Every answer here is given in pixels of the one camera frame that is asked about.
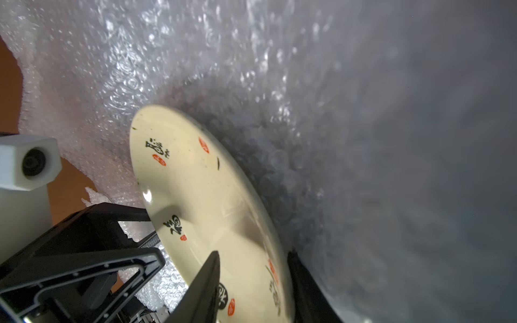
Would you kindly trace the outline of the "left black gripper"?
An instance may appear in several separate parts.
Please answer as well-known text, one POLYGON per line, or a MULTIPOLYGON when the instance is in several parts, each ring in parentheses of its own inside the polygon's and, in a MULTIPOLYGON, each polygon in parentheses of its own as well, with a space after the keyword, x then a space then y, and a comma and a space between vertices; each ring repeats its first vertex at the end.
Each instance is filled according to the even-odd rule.
POLYGON ((1 264, 2 322, 136 322, 137 292, 165 265, 146 210, 101 203, 71 214, 1 264))

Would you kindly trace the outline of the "bubble item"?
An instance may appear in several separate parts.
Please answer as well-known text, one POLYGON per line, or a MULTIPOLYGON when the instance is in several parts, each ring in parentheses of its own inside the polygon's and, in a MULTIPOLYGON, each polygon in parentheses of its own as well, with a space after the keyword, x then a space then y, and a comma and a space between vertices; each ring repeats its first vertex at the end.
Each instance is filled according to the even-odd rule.
POLYGON ((201 123, 345 322, 516 321, 515 1, 2 1, 20 130, 141 207, 145 105, 201 123))

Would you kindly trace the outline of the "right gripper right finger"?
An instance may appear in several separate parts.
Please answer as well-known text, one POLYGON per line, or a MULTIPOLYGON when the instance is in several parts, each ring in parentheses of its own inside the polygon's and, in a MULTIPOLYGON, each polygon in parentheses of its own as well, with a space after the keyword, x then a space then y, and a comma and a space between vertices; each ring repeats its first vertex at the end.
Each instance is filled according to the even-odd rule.
POLYGON ((288 266, 294 288, 295 322, 342 323, 295 250, 288 253, 288 266))

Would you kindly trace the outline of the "cream dinner plate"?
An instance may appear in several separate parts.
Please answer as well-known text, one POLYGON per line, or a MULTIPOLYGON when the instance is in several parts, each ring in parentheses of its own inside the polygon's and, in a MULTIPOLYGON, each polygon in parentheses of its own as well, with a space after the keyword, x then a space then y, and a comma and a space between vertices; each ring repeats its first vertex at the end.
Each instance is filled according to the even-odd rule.
POLYGON ((223 145, 187 114, 150 105, 133 118, 130 153, 149 218, 185 282, 219 254, 218 322, 293 322, 280 238, 223 145))

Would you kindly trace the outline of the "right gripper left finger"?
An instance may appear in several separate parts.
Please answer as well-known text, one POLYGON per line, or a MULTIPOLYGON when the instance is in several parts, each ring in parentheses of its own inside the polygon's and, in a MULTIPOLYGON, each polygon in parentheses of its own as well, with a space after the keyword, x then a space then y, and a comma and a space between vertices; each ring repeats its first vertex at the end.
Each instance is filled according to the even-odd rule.
POLYGON ((214 323, 218 313, 220 258, 213 251, 165 323, 214 323))

